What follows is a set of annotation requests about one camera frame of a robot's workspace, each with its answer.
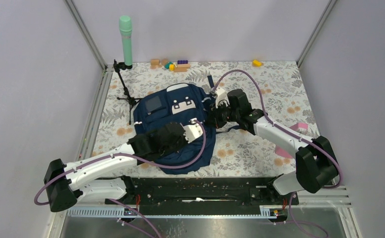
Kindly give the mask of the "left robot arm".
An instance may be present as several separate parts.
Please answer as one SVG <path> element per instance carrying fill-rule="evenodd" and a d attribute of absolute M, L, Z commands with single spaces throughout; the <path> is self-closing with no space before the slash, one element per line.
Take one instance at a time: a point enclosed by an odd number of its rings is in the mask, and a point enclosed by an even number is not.
<path fill-rule="evenodd" d="M 67 210 L 80 201 L 119 199 L 125 204 L 136 197 L 133 187 L 121 178 L 106 182 L 101 178 L 119 169 L 135 166 L 138 162 L 154 162 L 181 149 L 202 136 L 197 125 L 171 122 L 158 129 L 140 133 L 119 147 L 77 162 L 64 163 L 55 159 L 48 165 L 44 186 L 36 194 L 36 205 L 48 205 L 51 212 Z M 39 201 L 45 191 L 48 200 Z"/>

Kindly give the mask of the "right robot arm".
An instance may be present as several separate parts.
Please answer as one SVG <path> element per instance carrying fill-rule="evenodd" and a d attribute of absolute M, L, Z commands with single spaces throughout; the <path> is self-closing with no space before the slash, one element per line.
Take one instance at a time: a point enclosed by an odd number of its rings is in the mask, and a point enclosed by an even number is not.
<path fill-rule="evenodd" d="M 294 191 L 316 193 L 340 174 L 332 147 L 325 137 L 312 139 L 272 121 L 265 111 L 252 108 L 241 89 L 226 92 L 219 88 L 211 91 L 210 96 L 215 102 L 210 106 L 208 126 L 222 128 L 228 122 L 235 122 L 237 128 L 274 143 L 295 160 L 295 171 L 272 181 L 266 192 L 269 202 L 279 204 Z"/>

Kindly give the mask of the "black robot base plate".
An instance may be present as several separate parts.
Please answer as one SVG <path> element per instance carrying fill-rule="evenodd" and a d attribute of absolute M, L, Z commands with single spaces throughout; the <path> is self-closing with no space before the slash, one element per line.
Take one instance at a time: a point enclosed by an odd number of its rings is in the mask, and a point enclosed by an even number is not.
<path fill-rule="evenodd" d="M 299 200 L 291 193 L 279 195 L 272 187 L 273 177 L 260 178 L 131 178 L 124 176 L 128 193 L 118 199 L 125 205 L 176 205 L 181 203 L 261 205 L 283 208 Z"/>

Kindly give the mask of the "navy blue student backpack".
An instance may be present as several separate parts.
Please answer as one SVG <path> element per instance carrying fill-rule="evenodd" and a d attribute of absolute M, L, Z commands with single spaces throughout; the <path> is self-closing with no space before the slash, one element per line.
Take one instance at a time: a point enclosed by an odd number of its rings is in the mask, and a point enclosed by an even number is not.
<path fill-rule="evenodd" d="M 171 85 L 142 98 L 133 112 L 135 156 L 159 164 L 170 175 L 209 166 L 216 127 L 208 124 L 215 98 L 189 83 Z"/>

